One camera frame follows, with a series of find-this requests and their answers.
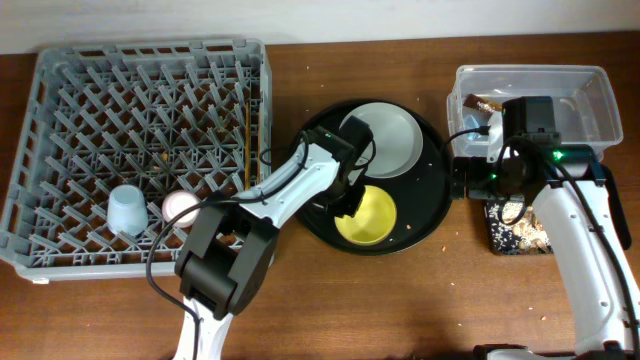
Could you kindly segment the pink plastic cup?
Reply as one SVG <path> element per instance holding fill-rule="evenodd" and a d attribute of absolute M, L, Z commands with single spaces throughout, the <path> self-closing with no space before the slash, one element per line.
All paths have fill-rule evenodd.
<path fill-rule="evenodd" d="M 164 198 L 162 202 L 161 212 L 163 219 L 166 222 L 169 222 L 181 212 L 194 205 L 197 205 L 199 202 L 200 199 L 193 193 L 190 193 L 188 191 L 176 190 L 174 192 L 171 192 Z M 198 212 L 199 210 L 196 209 L 184 215 L 176 221 L 175 226 L 178 228 L 190 227 L 194 223 Z"/>

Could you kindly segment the yellow bowl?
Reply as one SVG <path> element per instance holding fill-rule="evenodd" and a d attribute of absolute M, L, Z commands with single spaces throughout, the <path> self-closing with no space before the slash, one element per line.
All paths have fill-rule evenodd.
<path fill-rule="evenodd" d="M 383 189 L 366 185 L 358 210 L 353 216 L 335 217 L 340 235 L 357 246 L 382 242 L 394 229 L 397 209 L 393 198 Z"/>

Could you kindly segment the grey round plate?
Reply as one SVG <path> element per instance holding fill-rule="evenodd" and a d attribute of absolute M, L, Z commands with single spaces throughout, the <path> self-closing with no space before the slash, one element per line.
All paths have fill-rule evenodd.
<path fill-rule="evenodd" d="M 403 108 L 386 102 L 371 102 L 356 107 L 340 124 L 355 116 L 370 127 L 376 155 L 364 175 L 389 179 L 408 172 L 419 160 L 423 135 L 417 120 Z"/>

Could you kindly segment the light blue plastic cup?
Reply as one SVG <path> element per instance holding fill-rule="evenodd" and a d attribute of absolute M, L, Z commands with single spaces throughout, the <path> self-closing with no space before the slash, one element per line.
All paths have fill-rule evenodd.
<path fill-rule="evenodd" d="M 148 226 L 146 202 L 142 191 L 133 185 L 119 185 L 110 195 L 107 208 L 107 226 L 118 235 L 140 235 Z"/>

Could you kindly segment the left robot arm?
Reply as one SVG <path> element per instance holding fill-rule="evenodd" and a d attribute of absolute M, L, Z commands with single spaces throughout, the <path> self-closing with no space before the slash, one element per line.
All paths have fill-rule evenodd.
<path fill-rule="evenodd" d="M 365 188 L 357 161 L 373 144 L 370 126 L 348 118 L 338 132 L 318 126 L 258 185 L 201 202 L 174 272 L 185 318 L 178 359 L 218 359 L 232 319 L 253 300 L 272 261 L 281 227 L 309 201 L 332 216 L 353 215 Z"/>

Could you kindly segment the wooden chopstick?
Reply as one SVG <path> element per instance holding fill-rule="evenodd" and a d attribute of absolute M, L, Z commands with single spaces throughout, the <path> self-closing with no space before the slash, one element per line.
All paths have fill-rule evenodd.
<path fill-rule="evenodd" d="M 257 126 L 257 140 L 258 140 L 258 146 L 257 146 L 257 175 L 256 175 L 256 185 L 260 184 L 262 182 L 262 160 L 261 160 L 261 150 L 262 150 L 262 110 L 263 110 L 263 105 L 259 106 L 259 110 L 258 110 L 258 126 Z"/>
<path fill-rule="evenodd" d="M 244 188 L 248 190 L 250 188 L 251 178 L 251 111 L 250 102 L 247 100 L 244 106 L 244 119 L 245 119 L 245 165 L 244 165 Z"/>

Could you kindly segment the food scraps pile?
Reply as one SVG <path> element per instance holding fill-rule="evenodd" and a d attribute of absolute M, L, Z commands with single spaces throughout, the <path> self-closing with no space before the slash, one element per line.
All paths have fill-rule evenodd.
<path fill-rule="evenodd" d="M 485 215 L 488 225 L 490 249 L 498 255 L 551 254 L 552 247 L 542 224 L 528 207 L 517 223 L 512 222 L 521 212 L 522 204 L 508 202 L 504 206 L 487 202 Z"/>

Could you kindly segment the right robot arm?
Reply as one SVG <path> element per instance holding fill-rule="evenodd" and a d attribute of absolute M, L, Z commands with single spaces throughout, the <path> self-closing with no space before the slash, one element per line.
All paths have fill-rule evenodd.
<path fill-rule="evenodd" d="M 624 255 L 610 186 L 591 140 L 562 120 L 549 96 L 464 104 L 489 114 L 479 155 L 445 166 L 458 198 L 531 209 L 551 243 L 576 331 L 578 359 L 639 356 L 639 287 Z"/>

